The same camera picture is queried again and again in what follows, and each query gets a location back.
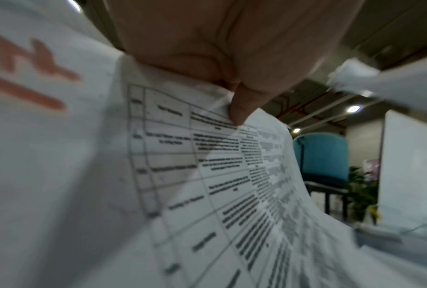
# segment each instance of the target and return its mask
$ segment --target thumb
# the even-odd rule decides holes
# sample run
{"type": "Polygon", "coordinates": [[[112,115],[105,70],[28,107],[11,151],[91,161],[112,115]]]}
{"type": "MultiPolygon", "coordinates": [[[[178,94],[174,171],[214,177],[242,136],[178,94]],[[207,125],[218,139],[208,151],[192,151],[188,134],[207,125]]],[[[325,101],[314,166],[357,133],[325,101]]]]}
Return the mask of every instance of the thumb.
{"type": "Polygon", "coordinates": [[[229,117],[236,126],[242,125],[248,116],[275,96],[274,93],[256,91],[241,83],[232,98],[229,117]]]}

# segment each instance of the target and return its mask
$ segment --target teal chair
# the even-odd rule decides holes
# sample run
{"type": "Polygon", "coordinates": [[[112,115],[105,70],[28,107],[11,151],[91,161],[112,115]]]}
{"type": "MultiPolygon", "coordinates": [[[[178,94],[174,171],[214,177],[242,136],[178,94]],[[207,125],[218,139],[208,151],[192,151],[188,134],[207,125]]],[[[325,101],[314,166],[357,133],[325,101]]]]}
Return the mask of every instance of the teal chair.
{"type": "Polygon", "coordinates": [[[343,188],[348,182],[348,141],[332,133],[309,133],[294,139],[304,181],[343,188]]]}

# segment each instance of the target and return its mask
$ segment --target hand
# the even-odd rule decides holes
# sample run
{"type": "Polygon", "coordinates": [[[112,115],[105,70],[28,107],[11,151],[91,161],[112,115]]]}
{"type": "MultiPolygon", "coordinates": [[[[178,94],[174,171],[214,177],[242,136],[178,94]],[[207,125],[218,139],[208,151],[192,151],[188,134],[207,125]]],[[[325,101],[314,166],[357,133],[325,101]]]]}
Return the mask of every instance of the hand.
{"type": "Polygon", "coordinates": [[[314,71],[364,0],[106,0],[138,61],[235,89],[230,117],[257,108],[314,71]]]}

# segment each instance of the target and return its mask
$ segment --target ceiling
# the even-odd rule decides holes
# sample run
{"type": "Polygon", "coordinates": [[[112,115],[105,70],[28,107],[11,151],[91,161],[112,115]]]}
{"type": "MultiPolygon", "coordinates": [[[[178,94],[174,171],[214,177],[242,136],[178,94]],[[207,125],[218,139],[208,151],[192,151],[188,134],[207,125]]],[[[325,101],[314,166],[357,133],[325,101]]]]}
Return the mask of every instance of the ceiling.
{"type": "MultiPolygon", "coordinates": [[[[97,28],[119,49],[123,50],[103,0],[78,0],[85,14],[97,28]]],[[[378,69],[385,70],[427,56],[427,0],[367,0],[356,20],[333,53],[313,75],[291,90],[276,97],[263,107],[267,113],[284,123],[291,123],[345,96],[327,92],[323,84],[327,75],[344,60],[357,57],[378,69]]],[[[371,99],[355,96],[337,106],[297,124],[306,127],[322,119],[340,114],[353,104],[365,104],[371,99]]],[[[347,118],[338,118],[313,131],[344,133],[345,127],[382,117],[394,109],[406,112],[387,102],[367,107],[347,118]]]]}

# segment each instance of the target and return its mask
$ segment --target green plant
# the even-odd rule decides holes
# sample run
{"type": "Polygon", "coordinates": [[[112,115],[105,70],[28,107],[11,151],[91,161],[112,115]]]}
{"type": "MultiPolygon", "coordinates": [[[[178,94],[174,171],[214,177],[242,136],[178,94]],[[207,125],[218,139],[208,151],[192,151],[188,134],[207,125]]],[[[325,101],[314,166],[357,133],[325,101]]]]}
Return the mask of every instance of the green plant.
{"type": "Polygon", "coordinates": [[[367,207],[376,204],[378,200],[378,182],[367,181],[366,176],[360,167],[351,166],[345,187],[348,190],[346,196],[353,203],[352,218],[357,221],[362,221],[367,207]]]}

